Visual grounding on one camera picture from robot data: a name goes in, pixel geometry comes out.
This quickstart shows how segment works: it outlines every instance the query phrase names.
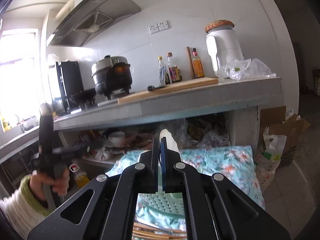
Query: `white sweater sleeve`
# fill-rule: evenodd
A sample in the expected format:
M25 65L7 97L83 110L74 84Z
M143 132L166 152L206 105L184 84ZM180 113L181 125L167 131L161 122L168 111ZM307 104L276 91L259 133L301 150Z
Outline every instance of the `white sweater sleeve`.
M11 197L0 200L0 208L23 239L27 239L30 230L49 215L31 193L29 181L30 175L24 177Z

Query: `person's hand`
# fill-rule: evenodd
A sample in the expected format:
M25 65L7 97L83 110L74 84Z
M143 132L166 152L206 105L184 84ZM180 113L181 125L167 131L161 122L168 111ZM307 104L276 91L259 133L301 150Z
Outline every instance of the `person's hand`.
M53 186L53 192L56 192L59 196L65 196L69 187L69 180L69 170L67 168L63 171L63 177L55 180L45 173L33 171L29 186L35 197L41 201L46 201L47 199L42 189L42 184Z

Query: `blue floral fabric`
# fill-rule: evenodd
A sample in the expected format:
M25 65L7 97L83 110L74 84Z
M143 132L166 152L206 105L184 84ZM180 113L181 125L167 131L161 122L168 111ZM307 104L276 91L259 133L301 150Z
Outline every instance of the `blue floral fabric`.
M106 174L114 176L139 160L142 150L130 151L124 155ZM255 167L250 146L229 146L212 149L180 150L183 162L195 167L198 172L212 175L216 172L224 174L239 189L246 193L255 203L265 209L264 199L256 178ZM138 198L136 213L139 218L160 227L183 230L184 219L165 216L148 208L141 197Z

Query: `woven lid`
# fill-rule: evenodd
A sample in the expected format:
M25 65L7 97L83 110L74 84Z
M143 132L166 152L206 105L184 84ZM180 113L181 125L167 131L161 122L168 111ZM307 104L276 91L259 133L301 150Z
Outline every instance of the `woven lid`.
M204 31L206 33L208 33L208 31L212 30L213 28L219 27L219 26L223 26L223 25L231 25L232 27L234 27L235 25L228 21L228 20L218 20L218 21L214 21L212 23L209 23L205 28Z

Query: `wooden cutting board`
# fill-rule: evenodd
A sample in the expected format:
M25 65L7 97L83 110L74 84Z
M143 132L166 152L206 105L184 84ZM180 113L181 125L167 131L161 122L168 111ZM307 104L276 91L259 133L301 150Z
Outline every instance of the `wooden cutting board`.
M141 91L138 93L128 95L123 98L119 98L118 103L119 104L131 103L131 102L143 99L143 98L149 98L149 97L153 97L156 95L162 95L165 93L180 91L183 89L201 87L201 86L212 85L212 84L217 84L217 83L218 83L217 78L208 78L208 77L197 78L197 79L192 79L192 80L188 80L188 81L181 81L181 82L174 83L171 85L166 85L163 88L158 88L153 91L145 90L145 91Z

